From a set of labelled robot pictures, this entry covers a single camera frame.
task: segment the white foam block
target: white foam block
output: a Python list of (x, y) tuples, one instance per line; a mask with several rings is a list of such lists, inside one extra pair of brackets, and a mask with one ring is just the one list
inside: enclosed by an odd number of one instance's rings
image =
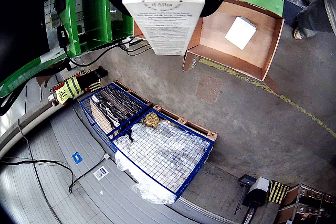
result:
[(236, 17), (225, 38), (243, 50), (256, 32), (257, 26), (243, 17)]

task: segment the blue sticker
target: blue sticker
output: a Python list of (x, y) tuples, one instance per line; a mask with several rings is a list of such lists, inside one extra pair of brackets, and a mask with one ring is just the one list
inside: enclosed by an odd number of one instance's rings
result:
[(75, 154), (73, 154), (72, 158), (76, 162), (76, 164), (79, 164), (83, 160), (81, 158), (81, 156), (78, 154), (78, 152), (76, 152)]

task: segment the gray pants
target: gray pants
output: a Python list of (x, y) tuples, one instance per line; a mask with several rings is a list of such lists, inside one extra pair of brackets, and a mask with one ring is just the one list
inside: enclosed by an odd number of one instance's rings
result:
[(332, 33), (324, 0), (307, 0), (307, 2), (309, 5), (297, 15), (300, 34), (303, 37), (312, 37), (318, 31)]

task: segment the yellow black hazard stripe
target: yellow black hazard stripe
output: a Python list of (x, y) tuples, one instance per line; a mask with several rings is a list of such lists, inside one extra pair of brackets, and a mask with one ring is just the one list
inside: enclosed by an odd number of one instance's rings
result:
[(91, 85), (89, 86), (89, 89), (90, 89), (90, 92), (95, 92), (95, 91), (97, 91), (98, 89), (101, 89), (101, 84), (100, 84), (100, 82), (97, 81), (97, 82), (91, 84)]
[(283, 198), (285, 198), (289, 190), (289, 186), (279, 183), (275, 180), (272, 180), (270, 182), (270, 185), (271, 186), (268, 200), (274, 203), (281, 204)]

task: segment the open cardboard box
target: open cardboard box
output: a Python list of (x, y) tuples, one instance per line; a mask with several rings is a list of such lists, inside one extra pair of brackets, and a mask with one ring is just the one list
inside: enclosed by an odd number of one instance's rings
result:
[[(244, 50), (225, 39), (236, 17), (245, 17), (257, 26), (257, 31)], [(200, 58), (233, 68), (264, 82), (277, 93), (274, 82), (267, 76), (277, 49), (284, 19), (261, 7), (238, 0), (224, 0), (218, 10), (200, 18), (189, 43), (183, 71), (192, 69)], [(134, 36), (143, 38), (134, 24)]]

